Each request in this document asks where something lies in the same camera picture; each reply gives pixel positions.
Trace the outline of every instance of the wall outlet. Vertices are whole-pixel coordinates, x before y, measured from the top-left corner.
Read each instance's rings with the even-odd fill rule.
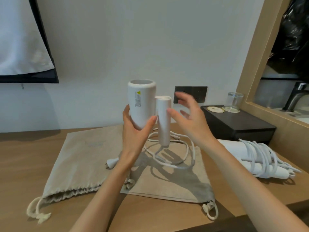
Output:
[[[207,86],[175,86],[175,92],[185,92],[192,95],[198,103],[204,103]],[[178,98],[174,95],[174,103],[178,103]]]

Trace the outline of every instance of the drawstring bag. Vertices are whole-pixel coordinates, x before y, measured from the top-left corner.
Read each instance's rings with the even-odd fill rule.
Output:
[[[97,191],[112,171],[106,168],[107,160],[117,158],[122,150],[122,125],[68,133],[59,156],[46,182],[42,196],[35,198],[27,208],[27,215],[38,223],[47,220],[51,213],[40,212],[45,203],[59,202],[76,195]],[[148,149],[157,145],[147,141]],[[207,177],[199,147],[195,147],[196,163],[186,170],[159,165],[144,150],[131,169],[121,193],[183,202],[206,203],[204,211],[216,219],[218,209]],[[182,158],[186,146],[171,143],[159,154],[170,160]],[[215,208],[216,215],[209,211]]]

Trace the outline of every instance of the hand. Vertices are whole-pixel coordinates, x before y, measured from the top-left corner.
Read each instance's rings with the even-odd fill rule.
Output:
[[[194,141],[198,146],[203,147],[210,142],[215,141],[215,137],[212,135],[203,111],[195,99],[186,93],[175,92],[175,95],[179,98],[178,103],[184,105],[190,109],[190,115],[183,110],[180,110],[180,115],[175,109],[168,109],[168,113],[179,124],[186,135]]]
[[[130,106],[126,105],[122,113],[124,124],[122,131],[122,154],[119,160],[127,168],[131,168],[135,163],[157,120],[156,116],[152,116],[142,130],[137,130],[134,128],[129,110]]]

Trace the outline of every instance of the chrome faucet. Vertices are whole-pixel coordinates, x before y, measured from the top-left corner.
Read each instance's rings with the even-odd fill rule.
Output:
[[[286,102],[286,105],[284,106],[284,108],[282,108],[283,111],[293,112],[299,99],[305,95],[309,95],[309,90],[305,90],[307,85],[309,84],[301,82],[295,83],[295,86],[291,92],[288,101]]]

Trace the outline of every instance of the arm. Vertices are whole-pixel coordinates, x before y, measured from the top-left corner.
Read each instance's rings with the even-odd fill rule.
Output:
[[[182,92],[176,92],[176,96],[180,98],[180,104],[190,109],[190,115],[180,111],[183,117],[174,109],[168,109],[168,112],[183,131],[214,160],[257,231],[308,232],[309,228],[215,139],[194,98]]]
[[[156,116],[151,117],[142,130],[136,130],[129,116],[129,105],[126,106],[123,111],[124,127],[120,159],[70,232],[106,231],[114,204],[126,176],[141,153],[156,119]]]

